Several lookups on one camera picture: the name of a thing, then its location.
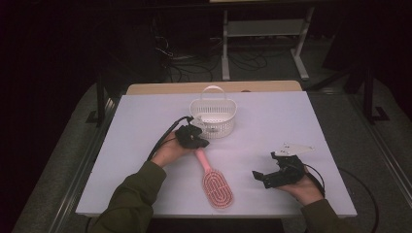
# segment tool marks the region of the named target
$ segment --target white basket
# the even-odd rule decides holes
[[[203,98],[208,89],[218,89],[224,98]],[[200,99],[193,100],[190,104],[190,113],[194,117],[193,125],[202,128],[200,137],[205,139],[218,139],[231,133],[236,115],[236,103],[226,98],[223,89],[216,85],[209,85],[200,94]]]

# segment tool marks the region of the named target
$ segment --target black cable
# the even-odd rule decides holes
[[[164,132],[164,134],[161,136],[161,138],[160,138],[160,139],[157,141],[157,143],[154,145],[154,148],[152,149],[151,153],[149,154],[147,161],[150,161],[150,160],[154,157],[155,152],[161,147],[161,145],[162,145],[164,139],[167,137],[167,135],[169,135],[169,134],[172,132],[172,130],[173,130],[174,128],[176,128],[176,126],[180,123],[180,121],[182,121],[182,120],[184,120],[184,119],[186,119],[186,120],[189,122],[189,120],[192,119],[192,117],[190,117],[190,116],[183,116],[183,117],[179,118],[178,120],[176,120],[176,121],[172,124],[172,126],[170,126],[170,128],[167,129],[166,132]]]
[[[171,64],[170,64],[169,67],[170,67],[170,68],[173,68],[173,69],[175,69],[175,70],[177,70],[177,71],[179,72],[179,79],[176,81],[176,83],[179,83],[179,82],[182,80],[182,76],[188,77],[187,75],[183,74],[183,73],[182,73],[182,70],[179,69],[178,67],[176,67],[175,65],[171,65]],[[173,74],[172,74],[172,72],[170,72],[170,80],[171,80],[172,83],[173,83]]]
[[[250,49],[253,49],[253,48],[257,47],[253,44],[253,42],[251,40],[249,40],[248,42],[249,42],[249,48]],[[257,54],[253,54],[252,52],[248,51],[248,53],[250,53],[251,55],[254,56],[254,58],[251,58],[251,59],[257,59],[259,57],[263,57],[263,58],[267,57],[267,56],[264,56],[264,54],[273,47],[273,44],[274,43],[272,42],[272,43],[269,43],[267,45],[263,45],[263,47],[257,47],[258,49],[260,49],[260,50],[258,50]]]
[[[252,42],[249,41],[249,47],[250,49],[252,49],[254,46],[252,45]],[[257,54],[253,54],[251,51],[249,50],[245,50],[243,51],[244,53],[248,53],[252,56],[252,58],[245,58],[244,56],[241,55],[241,53],[239,53],[239,55],[242,57],[242,59],[246,60],[246,61],[251,61],[251,60],[256,60],[258,59],[258,57],[262,57],[262,55],[264,54],[264,50],[259,50],[259,52]]]
[[[203,59],[200,58],[199,55],[188,55],[185,57],[174,57],[172,58],[172,62],[177,64],[179,63],[179,65],[190,65],[190,64],[201,64],[204,62]]]
[[[338,167],[337,169],[339,169],[339,171],[345,172],[346,174],[348,174],[349,176],[351,176],[352,178],[354,178],[355,180],[357,180],[363,187],[364,189],[367,191],[367,193],[370,196],[370,199],[373,202],[373,207],[375,208],[375,222],[373,223],[373,228],[370,231],[371,233],[376,232],[378,225],[379,225],[379,208],[378,208],[378,203],[375,199],[375,197],[373,196],[372,192],[370,191],[370,189],[366,186],[366,184],[361,181],[358,177],[356,177],[355,175],[353,175],[352,173],[348,172],[347,170]]]
[[[204,73],[209,73],[210,75],[210,82],[213,80],[214,76],[212,71],[220,64],[220,60],[217,59],[217,61],[213,64],[211,68],[205,67],[203,64],[206,63],[206,61],[196,61],[193,63],[184,63],[184,64],[179,64],[179,62],[173,62],[173,64],[170,64],[170,67],[173,67],[174,69],[178,70],[179,73],[182,72],[187,72],[190,74],[204,74]],[[194,68],[199,68],[201,71],[191,71],[189,69],[185,69],[185,67],[194,67]]]
[[[239,55],[243,60],[245,61],[258,61],[258,58],[262,57],[264,59],[263,52],[260,52],[259,54],[253,54],[252,52],[243,52],[245,54],[242,54],[242,52],[238,52],[237,55]]]
[[[86,223],[86,228],[85,228],[85,233],[88,232],[88,226],[90,225],[91,222],[91,217],[88,218],[87,223]]]
[[[318,176],[321,178],[321,181],[322,181],[322,188],[325,190],[325,181],[324,181],[324,178],[321,176],[321,174],[314,167],[307,165],[307,164],[303,164],[303,165],[305,165],[306,167],[309,167],[310,169],[312,169],[318,174]]]
[[[281,50],[281,51],[279,51],[279,52],[277,52],[277,53],[275,53],[275,54],[272,54],[272,55],[266,55],[266,54],[264,54],[263,57],[276,57],[276,56],[281,56],[281,55],[285,54],[286,52],[289,52],[291,49],[293,49],[293,47],[289,47],[289,48],[287,48],[287,49]]]
[[[172,71],[170,69],[170,66],[167,67],[166,71],[167,71],[167,75],[170,77],[170,82],[173,83],[173,76],[172,76]]]
[[[260,65],[256,60],[253,60],[253,61],[257,64],[257,66],[248,64],[248,63],[243,62],[243,61],[240,61],[239,59],[236,59],[236,58],[235,58],[234,56],[232,56],[232,55],[228,55],[228,58],[229,58],[229,60],[230,60],[235,66],[237,66],[239,69],[245,70],[245,71],[257,71],[257,70],[259,70],[259,69],[262,69],[262,68],[264,68],[264,67],[267,67],[267,60],[266,60],[266,58],[264,58],[264,57],[263,57],[263,61],[264,61],[264,64],[263,64],[263,65]],[[242,65],[244,65],[244,66],[246,66],[246,67],[250,67],[250,69],[241,67],[239,64],[242,64]]]

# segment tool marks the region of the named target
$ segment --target person's left hand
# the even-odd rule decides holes
[[[193,149],[185,149],[176,139],[175,132],[171,132],[164,139],[161,147],[156,151],[151,162],[157,164],[159,167],[164,167],[167,164],[174,162],[184,154],[193,152]]]

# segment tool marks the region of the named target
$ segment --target white tabletop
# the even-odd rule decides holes
[[[265,189],[252,174],[254,170],[264,174],[278,171],[270,152],[284,143],[314,147],[299,158],[323,175],[326,198],[339,216],[357,214],[306,92],[228,93],[227,97],[237,104],[234,129],[225,138],[209,140],[205,152],[211,166],[228,182],[233,204],[217,210],[208,203],[201,164],[195,155],[186,155],[165,168],[167,179],[154,203],[154,216],[300,216],[294,198],[277,189]],[[197,98],[199,94],[122,96],[76,213],[100,215],[116,187],[139,170],[175,120],[189,116],[190,102]]]

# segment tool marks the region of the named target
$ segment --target person's right hand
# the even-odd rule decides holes
[[[288,192],[303,206],[324,199],[322,193],[306,175],[297,183],[287,184],[276,188]]]
[[[167,164],[174,162],[184,154],[193,151],[194,149],[183,148],[176,139],[175,131],[173,131],[164,139],[163,144],[155,152],[151,162],[162,168]]]

